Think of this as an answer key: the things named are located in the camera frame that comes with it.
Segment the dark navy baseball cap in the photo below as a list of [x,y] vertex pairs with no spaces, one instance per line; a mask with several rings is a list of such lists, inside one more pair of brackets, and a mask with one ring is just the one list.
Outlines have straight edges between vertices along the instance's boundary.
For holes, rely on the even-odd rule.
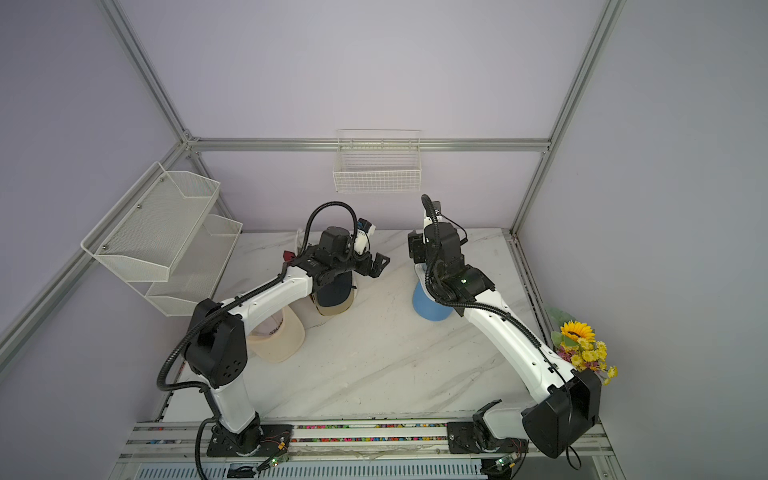
[[353,296],[354,289],[353,273],[342,273],[314,294],[314,303],[318,308],[341,306]]

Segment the khaki tan baseball cap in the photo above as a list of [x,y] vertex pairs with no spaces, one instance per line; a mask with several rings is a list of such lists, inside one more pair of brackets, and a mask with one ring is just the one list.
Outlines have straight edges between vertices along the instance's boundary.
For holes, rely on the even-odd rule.
[[341,306],[338,306],[338,307],[318,308],[316,306],[316,304],[314,303],[314,294],[316,293],[316,292],[314,292],[311,295],[311,299],[312,299],[312,302],[315,305],[318,313],[320,315],[322,315],[322,316],[336,316],[336,315],[339,315],[339,314],[344,313],[345,311],[349,310],[351,308],[353,302],[354,302],[355,295],[356,295],[356,292],[357,292],[357,286],[355,284],[355,280],[354,280],[354,285],[355,285],[355,289],[353,290],[353,296],[349,300],[344,302]]

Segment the light blue baseball cap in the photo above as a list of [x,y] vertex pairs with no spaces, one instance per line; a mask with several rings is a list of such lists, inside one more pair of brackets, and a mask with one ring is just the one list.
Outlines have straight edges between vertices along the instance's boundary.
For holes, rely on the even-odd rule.
[[415,312],[422,318],[431,322],[446,320],[453,309],[437,303],[426,290],[426,265],[415,264],[414,271],[417,276],[417,284],[414,288],[412,305]]

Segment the white baseball cap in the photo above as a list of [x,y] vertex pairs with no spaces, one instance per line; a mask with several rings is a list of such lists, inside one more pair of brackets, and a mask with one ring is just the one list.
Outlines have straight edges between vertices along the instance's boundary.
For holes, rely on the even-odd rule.
[[304,249],[304,236],[305,236],[305,231],[303,229],[298,229],[296,231],[295,249],[294,249],[294,253],[296,256],[300,256]]

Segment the beige baseball cap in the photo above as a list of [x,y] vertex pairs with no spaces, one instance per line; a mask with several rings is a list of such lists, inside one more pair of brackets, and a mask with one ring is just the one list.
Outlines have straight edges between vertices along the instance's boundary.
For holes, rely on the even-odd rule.
[[284,307],[246,337],[250,352],[268,363],[281,363],[303,345],[305,328],[297,314]]

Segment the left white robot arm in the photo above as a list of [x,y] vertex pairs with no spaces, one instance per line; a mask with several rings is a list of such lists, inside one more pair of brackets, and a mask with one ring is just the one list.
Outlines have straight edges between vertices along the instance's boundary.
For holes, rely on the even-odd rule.
[[278,277],[226,304],[206,299],[195,308],[191,328],[197,327],[184,358],[201,379],[216,423],[220,445],[239,456],[251,456],[274,445],[261,427],[251,404],[243,372],[249,354],[247,336],[291,303],[310,297],[333,314],[354,299],[354,275],[377,278],[390,258],[370,251],[375,226],[365,219],[357,230],[329,227],[316,245],[284,258]]

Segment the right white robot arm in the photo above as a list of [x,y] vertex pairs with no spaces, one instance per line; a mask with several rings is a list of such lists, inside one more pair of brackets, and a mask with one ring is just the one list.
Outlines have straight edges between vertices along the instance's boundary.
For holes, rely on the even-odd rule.
[[579,371],[540,340],[511,310],[495,284],[466,263],[463,240],[449,222],[428,222],[407,237],[408,252],[427,297],[453,309],[482,332],[513,367],[531,400],[504,407],[494,400],[473,415],[475,442],[491,450],[507,439],[528,440],[557,458],[599,416],[602,382]]

